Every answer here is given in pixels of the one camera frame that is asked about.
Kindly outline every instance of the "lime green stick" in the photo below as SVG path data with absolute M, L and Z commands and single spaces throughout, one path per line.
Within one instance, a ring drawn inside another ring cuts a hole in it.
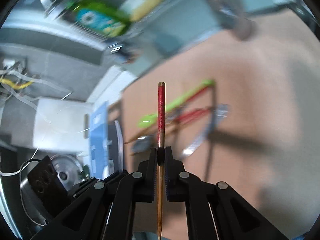
M 213 86 L 214 84 L 215 84 L 215 81 L 211 80 L 211 79 L 202 81 L 200 86 L 198 86 L 195 89 L 191 89 L 190 91 L 188 91 L 184 95 L 178 97 L 173 102 L 171 102 L 170 104 L 165 106 L 165 112 L 166 113 L 171 112 L 173 109 L 183 105 L 190 97 L 192 97 L 194 94 L 196 94 L 197 92 L 199 92 L 203 88 L 208 87 L 208 86 Z M 151 126 L 157 122 L 157 118 L 158 118 L 158 113 L 147 114 L 139 120 L 138 127 L 148 128 L 149 126 Z

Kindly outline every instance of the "yellow cable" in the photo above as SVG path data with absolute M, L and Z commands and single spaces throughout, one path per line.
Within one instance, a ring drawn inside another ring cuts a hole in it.
M 23 89 L 23 88 L 26 88 L 26 87 L 30 86 L 33 82 L 29 81 L 29 82 L 26 82 L 26 83 L 21 84 L 21 85 L 16 85 L 10 79 L 0 78 L 0 83 L 6 84 L 6 85 L 10 86 L 11 88 L 13 88 L 15 90 L 19 90 L 19 89 Z

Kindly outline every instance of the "yellow sponge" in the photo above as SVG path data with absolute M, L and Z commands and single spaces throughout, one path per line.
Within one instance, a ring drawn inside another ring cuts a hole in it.
M 159 5 L 163 0 L 145 0 L 140 6 L 132 11 L 130 20 L 136 22 L 142 19 L 150 11 L 153 10 L 157 5 Z

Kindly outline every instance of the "wooden table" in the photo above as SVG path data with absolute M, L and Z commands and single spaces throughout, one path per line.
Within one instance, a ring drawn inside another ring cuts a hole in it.
M 257 17 L 255 36 L 237 41 L 222 31 L 205 42 L 158 66 L 123 93 L 124 140 L 139 131 L 138 120 L 157 111 L 158 82 L 166 83 L 166 102 L 198 86 L 202 80 L 217 81 L 218 103 L 228 104 L 230 113 L 202 145 L 184 161 L 186 171 L 216 183 L 226 181 L 255 208 L 263 207 L 261 193 L 274 183 L 272 155 L 275 149 L 294 147 L 299 136 L 298 109 L 288 72 L 288 58 L 319 42 L 291 11 Z M 189 106 L 204 107 L 210 94 Z M 204 129 L 209 116 L 166 140 L 177 156 Z M 125 146 L 125 165 L 137 169 L 148 153 L 131 156 Z M 156 205 L 137 203 L 135 231 L 156 232 Z M 184 203 L 164 204 L 163 237 L 188 239 Z

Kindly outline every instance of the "metal rod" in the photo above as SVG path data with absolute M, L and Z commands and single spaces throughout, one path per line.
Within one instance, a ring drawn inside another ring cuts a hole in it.
M 158 155 L 164 153 L 164 127 L 165 127 L 165 83 L 158 85 Z M 157 157 L 157 234 L 158 240 L 162 233 L 162 208 L 164 188 L 164 158 Z

